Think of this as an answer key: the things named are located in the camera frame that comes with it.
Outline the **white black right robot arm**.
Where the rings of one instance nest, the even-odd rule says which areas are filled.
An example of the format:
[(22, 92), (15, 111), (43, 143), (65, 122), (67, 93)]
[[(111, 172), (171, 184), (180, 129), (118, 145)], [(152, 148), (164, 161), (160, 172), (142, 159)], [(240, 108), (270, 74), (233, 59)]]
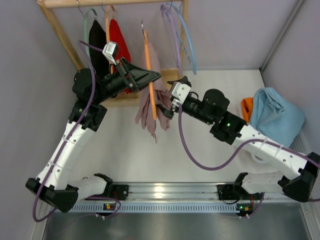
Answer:
[[(301, 203), (311, 200), (311, 192), (320, 169), (318, 154), (296, 152), (258, 132), (244, 119), (227, 110), (230, 101), (218, 89), (207, 90), (203, 99), (199, 100), (198, 95), (192, 93), (192, 85), (186, 76), (170, 81), (169, 84), (171, 107), (167, 108), (162, 103), (158, 103), (157, 107), (169, 119), (178, 113), (178, 129), (183, 148), (196, 166), (206, 171), (218, 171), (230, 164), (240, 150), (245, 150), (263, 163), (270, 164), (275, 172), (240, 173), (231, 185), (231, 193), (238, 199), (249, 195), (278, 193)], [(213, 137), (236, 148), (225, 163), (208, 167), (192, 156), (183, 134), (183, 113), (211, 126), (210, 133)]]

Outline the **dusty pink trousers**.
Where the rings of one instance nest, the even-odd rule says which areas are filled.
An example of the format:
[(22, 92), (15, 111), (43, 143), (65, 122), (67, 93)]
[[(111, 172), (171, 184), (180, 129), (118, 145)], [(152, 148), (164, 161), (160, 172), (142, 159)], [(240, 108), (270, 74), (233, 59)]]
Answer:
[[(151, 43), (148, 44), (150, 67), (152, 71), (160, 72), (160, 62), (157, 51)], [(170, 102), (171, 96), (168, 88), (164, 85), (163, 79), (159, 78), (153, 82), (155, 104), (161, 105), (166, 109), (169, 109), (172, 104)], [(165, 117), (159, 107), (156, 107), (157, 120), (159, 120), (160, 127), (167, 131), (170, 128), (170, 119)], [(138, 112), (135, 116), (135, 123), (141, 124), (142, 129), (147, 129), (150, 135), (157, 140), (156, 129), (157, 122), (153, 118), (152, 105), (150, 102), (150, 89), (146, 87), (140, 92), (140, 104)]]

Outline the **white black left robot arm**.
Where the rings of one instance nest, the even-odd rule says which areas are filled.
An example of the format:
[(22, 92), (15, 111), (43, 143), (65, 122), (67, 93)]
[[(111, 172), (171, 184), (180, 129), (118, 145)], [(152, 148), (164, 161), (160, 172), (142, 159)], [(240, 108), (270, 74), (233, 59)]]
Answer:
[(70, 174), (83, 148), (97, 132), (107, 109), (102, 105), (125, 89), (139, 92), (149, 83), (161, 78), (159, 71), (147, 70), (121, 58), (116, 72), (99, 78), (91, 62), (74, 76), (72, 91), (77, 100), (66, 124), (65, 132), (44, 169), (35, 178), (29, 178), (26, 188), (62, 213), (70, 211), (80, 200), (92, 196), (109, 197), (113, 193), (113, 180), (96, 173), (74, 183)]

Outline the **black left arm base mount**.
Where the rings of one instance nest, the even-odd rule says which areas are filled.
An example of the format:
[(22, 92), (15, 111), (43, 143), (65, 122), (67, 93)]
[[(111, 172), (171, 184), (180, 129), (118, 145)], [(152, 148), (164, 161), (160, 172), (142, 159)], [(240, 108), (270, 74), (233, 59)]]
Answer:
[(129, 185), (108, 183), (103, 193), (87, 197), (85, 200), (116, 199), (125, 201), (129, 195)]

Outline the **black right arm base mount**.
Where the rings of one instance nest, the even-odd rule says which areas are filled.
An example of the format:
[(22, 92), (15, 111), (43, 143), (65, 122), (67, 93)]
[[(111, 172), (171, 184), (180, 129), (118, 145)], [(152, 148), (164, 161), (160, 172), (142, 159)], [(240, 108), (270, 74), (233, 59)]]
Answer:
[(218, 184), (217, 194), (218, 199), (227, 204), (235, 204), (248, 198), (248, 194), (244, 189), (233, 184)]

